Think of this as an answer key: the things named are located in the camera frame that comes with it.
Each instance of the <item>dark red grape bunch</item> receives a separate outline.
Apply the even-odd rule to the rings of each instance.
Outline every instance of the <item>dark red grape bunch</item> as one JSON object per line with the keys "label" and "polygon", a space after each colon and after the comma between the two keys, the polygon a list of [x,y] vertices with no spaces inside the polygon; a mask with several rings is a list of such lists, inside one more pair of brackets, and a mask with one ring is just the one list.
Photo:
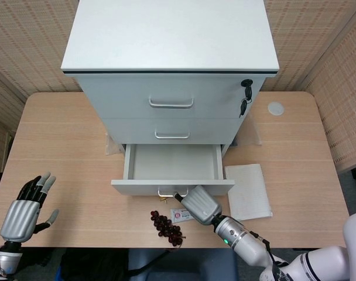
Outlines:
{"label": "dark red grape bunch", "polygon": [[168,220],[166,216],[160,215],[157,211],[150,212],[153,225],[159,231],[159,236],[169,237],[169,243],[172,243],[173,247],[180,246],[183,243],[182,232],[180,227],[173,225],[171,220]]}

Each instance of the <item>metal drawer pull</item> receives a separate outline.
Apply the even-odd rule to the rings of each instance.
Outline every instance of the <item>metal drawer pull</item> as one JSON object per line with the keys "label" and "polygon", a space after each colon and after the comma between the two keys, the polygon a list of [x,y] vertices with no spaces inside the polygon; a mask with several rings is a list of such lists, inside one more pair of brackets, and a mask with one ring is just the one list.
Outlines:
{"label": "metal drawer pull", "polygon": [[157,104],[149,98],[149,105],[153,108],[175,108],[175,109],[188,109],[194,105],[194,99],[191,99],[190,104]]}
{"label": "metal drawer pull", "polygon": [[[176,191],[174,191],[173,194],[161,194],[161,193],[160,193],[160,187],[158,187],[158,189],[157,189],[157,193],[158,193],[158,195],[159,195],[160,197],[174,197],[175,192],[176,192]],[[179,195],[181,195],[182,197],[184,197],[184,196],[187,196],[188,193],[189,193],[189,187],[186,187],[186,193],[185,193],[185,194],[179,194]]]}
{"label": "metal drawer pull", "polygon": [[188,139],[190,137],[190,132],[185,136],[159,136],[157,131],[155,131],[155,137],[156,139]]}

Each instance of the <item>drawer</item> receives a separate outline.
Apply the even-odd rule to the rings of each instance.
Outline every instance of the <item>drawer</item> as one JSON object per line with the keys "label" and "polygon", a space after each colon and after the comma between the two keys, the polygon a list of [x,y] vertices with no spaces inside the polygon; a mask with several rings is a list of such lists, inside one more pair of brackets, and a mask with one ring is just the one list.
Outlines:
{"label": "drawer", "polygon": [[102,119],[117,143],[230,144],[238,119]]}
{"label": "drawer", "polygon": [[92,74],[78,77],[101,118],[238,118],[252,79],[252,98],[264,76],[257,74]]}
{"label": "drawer", "polygon": [[111,184],[124,195],[166,197],[197,185],[225,195],[235,183],[223,178],[219,145],[127,145],[124,179]]}

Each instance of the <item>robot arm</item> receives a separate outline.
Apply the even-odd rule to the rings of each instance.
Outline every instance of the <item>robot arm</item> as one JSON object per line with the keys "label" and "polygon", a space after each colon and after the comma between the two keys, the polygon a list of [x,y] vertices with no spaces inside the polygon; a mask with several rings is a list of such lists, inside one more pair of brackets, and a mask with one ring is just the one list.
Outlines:
{"label": "robot arm", "polygon": [[0,231],[6,241],[0,246],[0,280],[10,280],[8,275],[15,273],[22,257],[22,243],[30,240],[32,234],[50,227],[56,220],[58,210],[54,210],[46,222],[36,225],[40,209],[55,180],[50,173],[46,173],[29,181],[9,207]]}
{"label": "robot arm", "polygon": [[271,254],[265,239],[221,215],[221,205],[203,187],[197,186],[185,198],[177,193],[174,197],[198,222],[213,225],[214,232],[248,265],[265,268],[260,281],[345,281],[350,275],[351,281],[356,281],[356,215],[344,227],[348,253],[339,246],[326,247],[302,254],[289,265]]}

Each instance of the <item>white notepad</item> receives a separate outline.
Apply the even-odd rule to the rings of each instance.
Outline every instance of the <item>white notepad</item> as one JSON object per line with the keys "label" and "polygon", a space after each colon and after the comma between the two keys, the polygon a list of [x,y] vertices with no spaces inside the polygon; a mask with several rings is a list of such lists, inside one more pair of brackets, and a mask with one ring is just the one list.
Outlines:
{"label": "white notepad", "polygon": [[260,164],[225,167],[226,179],[235,180],[228,192],[230,214],[239,221],[271,217]]}

